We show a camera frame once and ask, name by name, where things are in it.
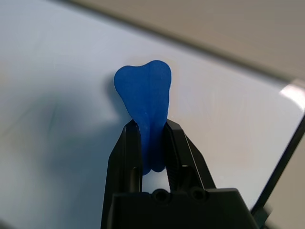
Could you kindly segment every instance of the black plastic part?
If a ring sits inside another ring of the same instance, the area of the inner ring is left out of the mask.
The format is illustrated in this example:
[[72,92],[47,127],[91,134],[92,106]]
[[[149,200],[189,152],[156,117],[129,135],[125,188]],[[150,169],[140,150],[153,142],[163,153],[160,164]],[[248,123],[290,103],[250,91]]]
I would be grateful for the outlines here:
[[254,220],[256,221],[256,224],[259,228],[263,229],[264,224],[266,223],[270,213],[267,211],[266,208],[259,209],[254,215]]
[[164,158],[171,191],[191,187],[215,188],[212,176],[198,149],[179,124],[167,120],[163,131]]
[[185,192],[171,193],[168,204],[152,194],[114,194],[112,229],[258,229],[236,189],[206,189],[195,201]]
[[108,163],[101,229],[258,229],[237,189],[216,189],[201,153],[170,120],[163,130],[171,192],[142,193],[140,133],[122,131]]
[[132,120],[123,129],[108,160],[101,229],[106,229],[111,218],[114,193],[142,191],[141,139],[138,125]]

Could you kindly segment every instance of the blue tooth-shaped object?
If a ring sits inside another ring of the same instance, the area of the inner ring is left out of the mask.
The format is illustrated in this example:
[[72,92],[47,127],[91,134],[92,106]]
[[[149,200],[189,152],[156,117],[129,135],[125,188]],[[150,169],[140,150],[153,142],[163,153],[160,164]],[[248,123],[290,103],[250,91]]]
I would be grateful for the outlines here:
[[114,77],[114,85],[128,113],[141,133],[143,174],[164,169],[161,146],[167,119],[172,74],[162,61],[143,66],[124,66]]

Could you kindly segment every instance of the beige floor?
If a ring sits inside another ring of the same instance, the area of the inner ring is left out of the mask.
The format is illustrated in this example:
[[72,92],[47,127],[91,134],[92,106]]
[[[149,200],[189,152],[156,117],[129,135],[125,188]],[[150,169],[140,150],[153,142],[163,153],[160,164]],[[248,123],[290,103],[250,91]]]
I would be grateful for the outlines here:
[[[305,1],[74,0],[283,78],[305,79]],[[280,229],[302,229],[305,137],[268,204]]]

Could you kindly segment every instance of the white table surface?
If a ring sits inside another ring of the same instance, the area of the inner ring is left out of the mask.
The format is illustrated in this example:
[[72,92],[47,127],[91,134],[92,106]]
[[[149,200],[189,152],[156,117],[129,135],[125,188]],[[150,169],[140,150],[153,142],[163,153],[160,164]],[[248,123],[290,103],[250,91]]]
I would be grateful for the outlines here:
[[[283,82],[58,3],[2,0],[0,32],[0,219],[17,229],[99,228],[108,156],[130,120],[112,83],[124,65],[169,64],[168,117],[249,208],[304,114]],[[144,190],[167,187],[156,178]]]

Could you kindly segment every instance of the screw hole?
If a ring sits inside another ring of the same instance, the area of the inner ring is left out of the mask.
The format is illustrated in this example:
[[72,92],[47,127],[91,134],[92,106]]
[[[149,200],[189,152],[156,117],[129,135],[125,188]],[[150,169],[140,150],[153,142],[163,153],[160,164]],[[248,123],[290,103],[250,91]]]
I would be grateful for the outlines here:
[[170,200],[170,194],[163,190],[163,189],[157,189],[152,193],[152,196],[154,199],[161,203],[161,204],[166,204]]
[[191,198],[196,201],[204,201],[206,199],[205,191],[199,187],[193,187],[190,190]]
[[203,192],[202,192],[202,191],[199,191],[199,190],[195,190],[195,191],[193,192],[193,196],[194,196],[194,198],[195,198],[196,200],[202,200],[202,199],[204,199],[204,194],[203,194]]

